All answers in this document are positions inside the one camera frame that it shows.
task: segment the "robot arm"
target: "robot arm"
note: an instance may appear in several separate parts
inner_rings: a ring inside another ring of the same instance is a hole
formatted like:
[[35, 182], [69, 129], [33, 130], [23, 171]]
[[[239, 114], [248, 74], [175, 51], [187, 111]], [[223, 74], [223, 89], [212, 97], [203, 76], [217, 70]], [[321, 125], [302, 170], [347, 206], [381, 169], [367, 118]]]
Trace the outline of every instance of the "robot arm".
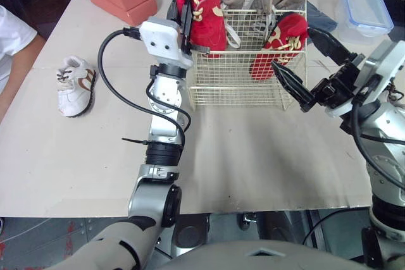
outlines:
[[[180, 18], [171, 11], [171, 20], [150, 18], [139, 29], [124, 28], [103, 42], [99, 51], [99, 72], [107, 87], [122, 101], [153, 115], [148, 140], [130, 140], [147, 145], [145, 164], [128, 206], [128, 219], [105, 228], [67, 260], [51, 267], [64, 269], [144, 269], [163, 228], [171, 227], [180, 210], [181, 189], [174, 184], [185, 145], [184, 132], [190, 116], [180, 109], [187, 70], [193, 66], [188, 41], [192, 20], [189, 0]], [[182, 20], [183, 28], [174, 20]], [[103, 52], [117, 35], [145, 43], [159, 65], [150, 69], [146, 88], [151, 109], [140, 107], [120, 95], [109, 83], [103, 68]]]
[[363, 243], [374, 243], [374, 248], [364, 246], [365, 256], [369, 266], [385, 267], [405, 256], [405, 112], [382, 94], [402, 68], [405, 42], [382, 42], [359, 70], [362, 54], [349, 52], [329, 33], [308, 32], [314, 45], [342, 66], [339, 71], [309, 91], [288, 68], [273, 61], [273, 69], [302, 111], [316, 103], [325, 106], [329, 116], [343, 119], [341, 129], [353, 135], [373, 192], [371, 229], [363, 232]]

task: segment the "person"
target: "person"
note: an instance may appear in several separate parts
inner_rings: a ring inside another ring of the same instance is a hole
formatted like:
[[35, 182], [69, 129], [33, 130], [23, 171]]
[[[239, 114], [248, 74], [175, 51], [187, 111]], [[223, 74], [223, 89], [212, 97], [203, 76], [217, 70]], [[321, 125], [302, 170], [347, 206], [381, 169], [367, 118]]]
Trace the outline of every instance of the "person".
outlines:
[[0, 6], [0, 122], [44, 44], [37, 31]]

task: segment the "white sneaker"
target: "white sneaker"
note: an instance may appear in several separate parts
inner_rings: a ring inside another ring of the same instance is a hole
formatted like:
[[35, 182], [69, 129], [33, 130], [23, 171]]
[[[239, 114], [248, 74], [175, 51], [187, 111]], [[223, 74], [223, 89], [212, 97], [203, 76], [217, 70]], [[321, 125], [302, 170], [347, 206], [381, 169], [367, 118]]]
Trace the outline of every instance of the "white sneaker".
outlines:
[[59, 112], [66, 117], [77, 117], [90, 108], [96, 71], [76, 56], [66, 57], [64, 64], [56, 74]]

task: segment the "blue lid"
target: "blue lid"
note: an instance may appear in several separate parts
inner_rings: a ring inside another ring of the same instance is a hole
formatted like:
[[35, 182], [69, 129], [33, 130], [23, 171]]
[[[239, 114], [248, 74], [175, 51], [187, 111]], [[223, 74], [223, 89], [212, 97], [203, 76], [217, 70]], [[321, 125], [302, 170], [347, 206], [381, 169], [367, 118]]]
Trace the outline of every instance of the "blue lid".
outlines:
[[394, 27], [384, 0], [345, 0], [349, 21], [355, 26], [384, 28]]

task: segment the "shoe sole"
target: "shoe sole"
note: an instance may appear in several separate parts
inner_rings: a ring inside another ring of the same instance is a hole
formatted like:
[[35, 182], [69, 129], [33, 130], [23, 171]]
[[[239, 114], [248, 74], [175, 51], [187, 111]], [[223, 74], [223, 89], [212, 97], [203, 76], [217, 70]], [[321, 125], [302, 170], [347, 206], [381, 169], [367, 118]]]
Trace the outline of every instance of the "shoe sole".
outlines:
[[94, 71], [93, 80], [91, 81], [91, 85], [90, 85], [90, 99], [89, 99], [89, 103], [87, 104], [86, 108], [82, 112], [80, 112], [76, 115], [66, 116], [66, 117], [69, 117], [69, 118], [79, 117], [80, 115], [84, 114], [91, 107], [91, 104], [93, 101], [93, 88], [94, 88], [94, 84], [96, 83], [96, 75], [97, 75], [97, 73], [96, 73], [96, 71]]

